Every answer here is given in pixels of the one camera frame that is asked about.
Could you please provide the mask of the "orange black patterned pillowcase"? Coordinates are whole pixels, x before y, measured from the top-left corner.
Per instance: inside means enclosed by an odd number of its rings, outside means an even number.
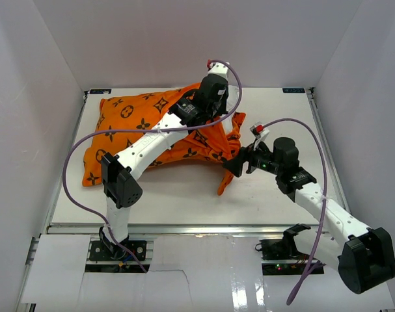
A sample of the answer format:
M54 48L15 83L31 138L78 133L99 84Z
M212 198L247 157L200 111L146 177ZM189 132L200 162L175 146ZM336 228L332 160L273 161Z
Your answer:
M82 185L93 187L102 182L100 161L106 153L116 154L130 147L142 137L143 129L157 124L168 108L186 92L200 85L191 84L164 92L151 92L136 96L121 96L102 99L96 130L100 135L92 139L83 157L84 174ZM193 131L175 143L151 163L151 167L183 160L223 163L236 156L241 147L240 129L245 120L244 112L235 112L233 130L225 134L222 123Z

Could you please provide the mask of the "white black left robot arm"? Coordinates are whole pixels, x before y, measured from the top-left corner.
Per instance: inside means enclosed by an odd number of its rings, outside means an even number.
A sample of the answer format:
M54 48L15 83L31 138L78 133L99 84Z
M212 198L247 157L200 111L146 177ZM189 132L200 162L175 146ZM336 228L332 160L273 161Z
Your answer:
M107 200L99 231L111 259L126 253L129 210L142 196L138 179L153 166L188 158L223 163L240 148L242 89L225 73L176 90L115 97L100 104L104 139L92 147Z

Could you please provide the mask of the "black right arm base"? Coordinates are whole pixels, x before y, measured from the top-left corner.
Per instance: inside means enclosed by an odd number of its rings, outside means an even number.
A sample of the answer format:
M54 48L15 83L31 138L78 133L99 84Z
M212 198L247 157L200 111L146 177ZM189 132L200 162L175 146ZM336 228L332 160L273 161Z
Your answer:
M304 260L309 254L301 253L296 245L294 237L302 231L310 230L306 224L296 224L284 231L281 239L262 239L254 249L262 253L263 260Z

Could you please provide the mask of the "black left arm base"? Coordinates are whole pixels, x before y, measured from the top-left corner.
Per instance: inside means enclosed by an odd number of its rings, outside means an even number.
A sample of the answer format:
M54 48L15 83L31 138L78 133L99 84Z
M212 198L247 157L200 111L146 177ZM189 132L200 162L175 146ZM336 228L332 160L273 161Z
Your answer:
M129 249L139 261L146 259L147 242L145 240L129 240L126 248ZM90 245L89 261L133 261L131 254L120 247L111 252L100 240L92 241Z

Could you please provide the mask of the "white pillow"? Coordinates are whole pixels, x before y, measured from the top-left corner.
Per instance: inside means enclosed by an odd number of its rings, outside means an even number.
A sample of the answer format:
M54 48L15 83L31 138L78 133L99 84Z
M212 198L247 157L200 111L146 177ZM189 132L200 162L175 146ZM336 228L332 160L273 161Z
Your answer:
M230 112L236 106L239 95L240 95L239 88L237 86L234 85L228 86L228 97L226 99L227 112ZM226 135L229 135L233 130L232 117L233 114L231 114L221 122Z

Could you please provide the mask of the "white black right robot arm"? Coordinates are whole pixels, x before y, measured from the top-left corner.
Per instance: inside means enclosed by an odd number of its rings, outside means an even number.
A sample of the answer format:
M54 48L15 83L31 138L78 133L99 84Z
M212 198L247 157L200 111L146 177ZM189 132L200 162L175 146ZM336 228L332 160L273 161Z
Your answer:
M353 217L334 200L328 200L316 178L299 164L295 142L280 137L273 149L260 142L239 150L234 159L237 175L256 169L275 175L279 190L291 201L309 212L323 224L328 235L316 241L316 232L306 224L296 224L282 236L280 247L290 259L311 255L335 269L344 285L361 294L395 278L395 256L388 231L372 228Z

